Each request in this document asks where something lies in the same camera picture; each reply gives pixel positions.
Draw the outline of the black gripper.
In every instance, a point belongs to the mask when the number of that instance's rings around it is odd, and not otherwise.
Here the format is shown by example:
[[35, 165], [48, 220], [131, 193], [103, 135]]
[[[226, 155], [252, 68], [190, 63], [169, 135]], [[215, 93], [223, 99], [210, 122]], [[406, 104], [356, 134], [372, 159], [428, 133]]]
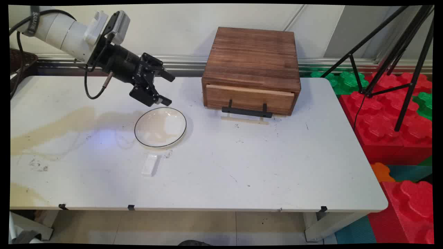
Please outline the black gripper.
[[[87, 62], [87, 72], [94, 71], [93, 67], [100, 67], [108, 74], [113, 72], [113, 77], [125, 82], [134, 84], [133, 75], [139, 71], [139, 61], [142, 62], [144, 71], [153, 73], [163, 79], [173, 82], [175, 76], [169, 73], [163, 66], [163, 62], [152, 55], [143, 53], [141, 57], [130, 52], [120, 45], [107, 44], [106, 41], [98, 41], [89, 61]], [[130, 91], [130, 96], [142, 104], [151, 107], [153, 104], [163, 104], [169, 106], [172, 101], [153, 90], [135, 84]]]

